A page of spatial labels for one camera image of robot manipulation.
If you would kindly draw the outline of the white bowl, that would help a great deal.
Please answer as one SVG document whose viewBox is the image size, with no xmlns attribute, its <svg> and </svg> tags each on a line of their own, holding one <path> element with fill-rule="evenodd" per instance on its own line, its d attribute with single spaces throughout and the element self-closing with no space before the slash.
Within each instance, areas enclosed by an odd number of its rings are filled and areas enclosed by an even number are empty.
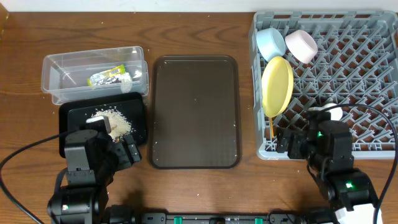
<svg viewBox="0 0 398 224">
<path fill-rule="evenodd" d="M 304 30 L 296 30 L 287 35 L 285 37 L 285 44 L 290 53 L 302 63 L 310 63 L 318 53 L 317 43 Z"/>
</svg>

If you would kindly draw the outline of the small white cup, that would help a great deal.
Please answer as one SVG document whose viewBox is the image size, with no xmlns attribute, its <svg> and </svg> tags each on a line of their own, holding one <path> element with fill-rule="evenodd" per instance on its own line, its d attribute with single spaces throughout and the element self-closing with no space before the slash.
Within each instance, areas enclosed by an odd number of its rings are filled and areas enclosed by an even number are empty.
<svg viewBox="0 0 398 224">
<path fill-rule="evenodd" d="M 321 113 L 321 110 L 325 108 L 330 108 L 332 106 L 336 106 L 335 103 L 327 103 L 323 106 L 314 106 L 308 109 L 307 111 L 307 118 L 309 120 L 316 120 L 316 121 L 339 121 L 343 116 L 343 110 L 341 108 L 333 108 L 331 110 L 327 110 Z"/>
</svg>

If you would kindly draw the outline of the clear plastic waste bin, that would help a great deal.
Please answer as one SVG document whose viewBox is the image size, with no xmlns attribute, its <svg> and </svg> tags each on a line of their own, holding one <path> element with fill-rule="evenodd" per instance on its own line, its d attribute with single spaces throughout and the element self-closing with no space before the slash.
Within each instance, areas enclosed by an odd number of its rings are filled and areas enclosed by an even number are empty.
<svg viewBox="0 0 398 224">
<path fill-rule="evenodd" d="M 86 50 L 48 55 L 42 66 L 41 89 L 52 96 L 52 103 L 122 94 L 121 83 L 88 86 L 87 79 L 119 65 L 131 75 L 141 73 L 140 93 L 149 92 L 149 75 L 144 51 L 140 46 Z"/>
</svg>

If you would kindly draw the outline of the black waste tray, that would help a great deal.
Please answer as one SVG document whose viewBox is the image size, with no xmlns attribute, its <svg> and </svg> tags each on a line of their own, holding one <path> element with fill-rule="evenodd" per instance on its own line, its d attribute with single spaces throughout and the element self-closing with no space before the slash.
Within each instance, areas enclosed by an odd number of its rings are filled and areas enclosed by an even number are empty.
<svg viewBox="0 0 398 224">
<path fill-rule="evenodd" d="M 136 146 L 146 143 L 146 112 L 142 96 L 137 92 L 64 103 L 58 111 L 59 132 L 84 128 L 88 118 L 106 110 L 116 110 L 126 118 L 131 124 L 130 135 Z"/>
</svg>

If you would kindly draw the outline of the yellow plate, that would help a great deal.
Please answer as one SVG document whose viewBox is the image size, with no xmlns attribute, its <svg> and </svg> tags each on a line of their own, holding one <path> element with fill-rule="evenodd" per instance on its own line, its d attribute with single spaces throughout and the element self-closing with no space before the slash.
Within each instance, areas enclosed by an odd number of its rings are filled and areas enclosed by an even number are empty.
<svg viewBox="0 0 398 224">
<path fill-rule="evenodd" d="M 290 63 L 280 56 L 274 57 L 266 65 L 261 82 L 264 114 L 276 117 L 285 111 L 292 97 L 294 75 Z"/>
</svg>

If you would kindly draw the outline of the white tissue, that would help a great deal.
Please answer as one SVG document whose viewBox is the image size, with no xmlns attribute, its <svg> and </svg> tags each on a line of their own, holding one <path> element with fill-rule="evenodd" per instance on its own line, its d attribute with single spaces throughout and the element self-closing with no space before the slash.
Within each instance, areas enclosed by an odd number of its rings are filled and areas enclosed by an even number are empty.
<svg viewBox="0 0 398 224">
<path fill-rule="evenodd" d="M 141 90 L 141 79 L 142 74 L 130 74 L 128 72 L 120 75 L 121 86 L 120 89 L 122 93 L 130 93 L 130 92 L 140 92 Z"/>
</svg>

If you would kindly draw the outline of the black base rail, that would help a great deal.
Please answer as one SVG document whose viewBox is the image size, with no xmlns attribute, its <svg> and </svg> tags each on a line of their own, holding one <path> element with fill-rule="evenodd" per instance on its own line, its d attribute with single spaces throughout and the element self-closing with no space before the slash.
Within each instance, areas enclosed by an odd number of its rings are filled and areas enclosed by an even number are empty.
<svg viewBox="0 0 398 224">
<path fill-rule="evenodd" d="M 101 223 L 128 224 L 329 224 L 338 223 L 328 208 L 312 208 L 304 213 L 273 209 L 267 214 L 169 213 L 165 210 L 138 212 L 126 205 L 108 207 Z"/>
</svg>

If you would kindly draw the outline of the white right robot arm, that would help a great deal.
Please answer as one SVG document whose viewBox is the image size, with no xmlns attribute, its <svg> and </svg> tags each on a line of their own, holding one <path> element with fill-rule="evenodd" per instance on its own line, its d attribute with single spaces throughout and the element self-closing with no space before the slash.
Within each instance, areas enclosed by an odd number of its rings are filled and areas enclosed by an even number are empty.
<svg viewBox="0 0 398 224">
<path fill-rule="evenodd" d="M 371 223 L 379 201 L 367 174 L 354 167 L 353 137 L 341 121 L 311 121 L 307 131 L 278 129 L 277 152 L 305 159 L 327 208 L 312 208 L 296 223 Z"/>
</svg>

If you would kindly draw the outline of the dark brown serving tray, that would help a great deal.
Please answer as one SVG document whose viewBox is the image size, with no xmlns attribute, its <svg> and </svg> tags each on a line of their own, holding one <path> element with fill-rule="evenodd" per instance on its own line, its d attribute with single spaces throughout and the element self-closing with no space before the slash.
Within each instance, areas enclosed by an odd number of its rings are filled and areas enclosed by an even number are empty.
<svg viewBox="0 0 398 224">
<path fill-rule="evenodd" d="M 149 162 L 230 169 L 241 158 L 238 64 L 229 55 L 167 55 L 154 64 Z"/>
</svg>

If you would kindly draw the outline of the pile of rice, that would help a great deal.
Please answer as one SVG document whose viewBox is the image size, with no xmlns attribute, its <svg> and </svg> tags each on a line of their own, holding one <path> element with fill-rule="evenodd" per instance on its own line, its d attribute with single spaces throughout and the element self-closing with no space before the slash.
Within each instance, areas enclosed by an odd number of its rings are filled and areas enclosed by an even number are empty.
<svg viewBox="0 0 398 224">
<path fill-rule="evenodd" d="M 97 116 L 106 116 L 111 126 L 110 136 L 114 142 L 118 142 L 125 135 L 132 133 L 132 124 L 127 118 L 116 109 L 99 110 L 91 115 L 92 118 Z"/>
</svg>

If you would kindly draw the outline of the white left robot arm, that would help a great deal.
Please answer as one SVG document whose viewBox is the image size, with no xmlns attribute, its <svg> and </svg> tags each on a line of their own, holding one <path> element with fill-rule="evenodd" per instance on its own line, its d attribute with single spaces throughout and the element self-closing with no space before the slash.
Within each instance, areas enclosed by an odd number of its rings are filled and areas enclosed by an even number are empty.
<svg viewBox="0 0 398 224">
<path fill-rule="evenodd" d="M 107 207 L 107 186 L 117 171 L 128 169 L 142 156 L 131 135 L 113 142 L 110 135 L 94 129 L 65 137 L 67 168 L 57 176 L 47 205 L 52 223 L 136 223 L 126 205 Z"/>
</svg>

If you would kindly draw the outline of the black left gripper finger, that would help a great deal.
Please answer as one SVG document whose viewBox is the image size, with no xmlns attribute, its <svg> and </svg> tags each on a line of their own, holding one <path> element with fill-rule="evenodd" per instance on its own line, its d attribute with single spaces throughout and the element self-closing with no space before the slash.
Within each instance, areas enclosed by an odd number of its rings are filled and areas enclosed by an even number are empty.
<svg viewBox="0 0 398 224">
<path fill-rule="evenodd" d="M 118 157 L 118 167 L 116 170 L 124 170 L 128 169 L 132 166 L 130 157 L 129 157 L 129 149 L 124 143 L 116 143 L 113 147 L 114 153 Z"/>
<path fill-rule="evenodd" d="M 142 156 L 134 138 L 131 135 L 126 135 L 124 136 L 124 142 L 127 144 L 129 160 L 131 163 L 134 164 L 140 162 Z"/>
</svg>

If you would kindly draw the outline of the light blue bowl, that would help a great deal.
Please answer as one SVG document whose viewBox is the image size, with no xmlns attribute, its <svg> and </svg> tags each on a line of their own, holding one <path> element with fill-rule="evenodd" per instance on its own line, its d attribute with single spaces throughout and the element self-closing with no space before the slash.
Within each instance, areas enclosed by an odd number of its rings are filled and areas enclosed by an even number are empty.
<svg viewBox="0 0 398 224">
<path fill-rule="evenodd" d="M 286 52 L 285 40 L 282 34 L 273 27 L 258 31 L 256 43 L 266 62 L 270 62 L 276 56 L 281 57 Z"/>
</svg>

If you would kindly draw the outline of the green snack wrapper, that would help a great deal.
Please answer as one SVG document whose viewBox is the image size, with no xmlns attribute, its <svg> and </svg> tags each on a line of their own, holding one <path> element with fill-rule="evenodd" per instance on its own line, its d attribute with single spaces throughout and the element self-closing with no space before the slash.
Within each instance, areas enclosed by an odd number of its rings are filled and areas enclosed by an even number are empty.
<svg viewBox="0 0 398 224">
<path fill-rule="evenodd" d="M 96 73 L 87 79 L 88 86 L 107 85 L 122 82 L 131 82 L 132 77 L 126 71 L 124 65 Z"/>
</svg>

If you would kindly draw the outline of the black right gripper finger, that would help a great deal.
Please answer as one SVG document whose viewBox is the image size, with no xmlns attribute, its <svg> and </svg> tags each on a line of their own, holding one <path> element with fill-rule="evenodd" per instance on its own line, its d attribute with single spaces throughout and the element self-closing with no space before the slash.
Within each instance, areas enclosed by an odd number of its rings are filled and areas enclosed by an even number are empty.
<svg viewBox="0 0 398 224">
<path fill-rule="evenodd" d="M 292 139 L 292 131 L 289 129 L 277 129 L 277 146 L 278 153 L 285 153 L 289 150 L 289 144 Z"/>
<path fill-rule="evenodd" d="M 289 159 L 305 159 L 307 134 L 303 131 L 289 130 L 288 137 L 287 155 Z"/>
</svg>

